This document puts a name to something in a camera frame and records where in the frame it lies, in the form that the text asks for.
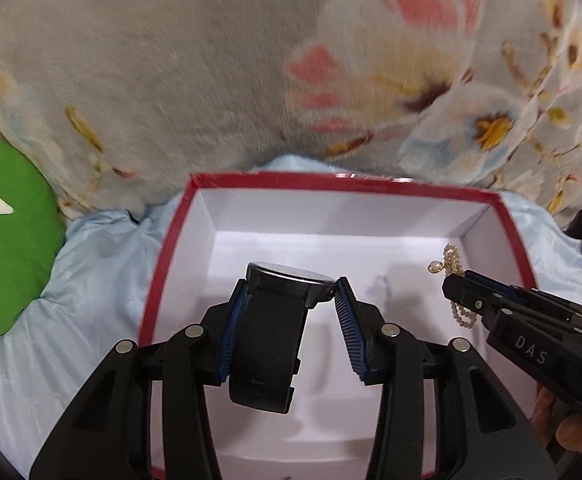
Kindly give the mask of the person's right hand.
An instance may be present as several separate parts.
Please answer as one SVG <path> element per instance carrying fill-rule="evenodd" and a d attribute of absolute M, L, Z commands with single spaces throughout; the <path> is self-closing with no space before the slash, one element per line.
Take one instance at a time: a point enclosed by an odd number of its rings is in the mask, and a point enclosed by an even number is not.
<path fill-rule="evenodd" d="M 554 412 L 557 403 L 556 396 L 541 387 L 535 399 L 530 424 L 545 448 L 552 440 L 556 440 L 566 452 L 582 454 L 582 414 L 573 413 L 556 420 Z"/>

